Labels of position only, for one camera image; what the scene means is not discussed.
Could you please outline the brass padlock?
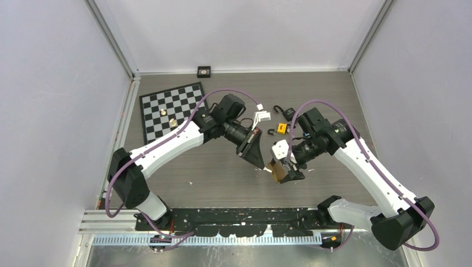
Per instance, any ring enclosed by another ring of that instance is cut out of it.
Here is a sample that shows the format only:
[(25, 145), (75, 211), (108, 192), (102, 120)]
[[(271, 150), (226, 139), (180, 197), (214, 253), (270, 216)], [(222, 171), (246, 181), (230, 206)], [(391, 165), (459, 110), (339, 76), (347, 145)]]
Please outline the brass padlock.
[(271, 160), (267, 164), (267, 169), (271, 172), (272, 178), (276, 182), (280, 184), (285, 183), (284, 178), (287, 176), (287, 172), (279, 161)]

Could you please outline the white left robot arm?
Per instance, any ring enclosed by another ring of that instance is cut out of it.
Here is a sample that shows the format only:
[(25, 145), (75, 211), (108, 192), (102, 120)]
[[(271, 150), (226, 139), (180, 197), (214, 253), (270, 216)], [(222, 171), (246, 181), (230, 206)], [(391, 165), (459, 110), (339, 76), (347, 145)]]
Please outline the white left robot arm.
[(260, 149), (262, 131), (257, 124), (271, 119), (271, 113), (256, 103), (257, 111), (248, 127), (238, 119), (245, 103), (234, 91), (211, 108), (198, 103), (182, 125), (157, 140), (127, 152), (119, 148), (112, 154), (107, 180), (127, 209), (137, 209), (149, 218), (157, 230), (171, 222), (168, 206), (148, 187), (147, 180), (159, 168), (182, 153), (208, 141), (224, 137), (235, 144), (236, 154), (251, 165), (264, 170)]

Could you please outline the black Kaijing padlock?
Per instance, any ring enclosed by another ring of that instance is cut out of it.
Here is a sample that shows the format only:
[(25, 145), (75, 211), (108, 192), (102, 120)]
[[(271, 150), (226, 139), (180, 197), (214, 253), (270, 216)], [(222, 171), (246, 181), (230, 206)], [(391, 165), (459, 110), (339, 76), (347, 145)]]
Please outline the black Kaijing padlock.
[(285, 110), (278, 105), (274, 105), (273, 109), (276, 114), (281, 114), (286, 119), (286, 121), (292, 121), (294, 114), (296, 113), (294, 108), (288, 108)]

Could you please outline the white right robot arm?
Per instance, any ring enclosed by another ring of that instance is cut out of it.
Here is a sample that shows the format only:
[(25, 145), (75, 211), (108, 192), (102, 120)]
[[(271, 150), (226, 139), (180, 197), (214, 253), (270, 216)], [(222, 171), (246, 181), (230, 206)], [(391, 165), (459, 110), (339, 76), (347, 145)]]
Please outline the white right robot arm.
[(373, 197), (376, 204), (356, 204), (333, 195), (317, 206), (316, 218), (324, 228), (349, 224), (371, 232), (389, 250), (405, 245), (427, 224), (435, 205), (417, 197), (393, 177), (366, 147), (355, 128), (339, 119), (334, 123), (312, 108), (297, 118), (305, 136), (290, 146), (287, 140), (271, 147), (274, 176), (280, 183), (303, 180), (307, 163), (323, 153), (345, 165)]

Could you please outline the yellow small padlock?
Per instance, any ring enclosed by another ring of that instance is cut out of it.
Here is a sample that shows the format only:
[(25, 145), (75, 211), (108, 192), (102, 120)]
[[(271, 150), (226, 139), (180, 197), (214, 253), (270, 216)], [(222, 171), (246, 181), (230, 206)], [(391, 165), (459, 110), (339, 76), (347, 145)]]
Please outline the yellow small padlock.
[(267, 133), (269, 135), (275, 135), (275, 134), (279, 134), (279, 135), (286, 135), (290, 132), (290, 124), (288, 123), (279, 123), (277, 128), (270, 128)]

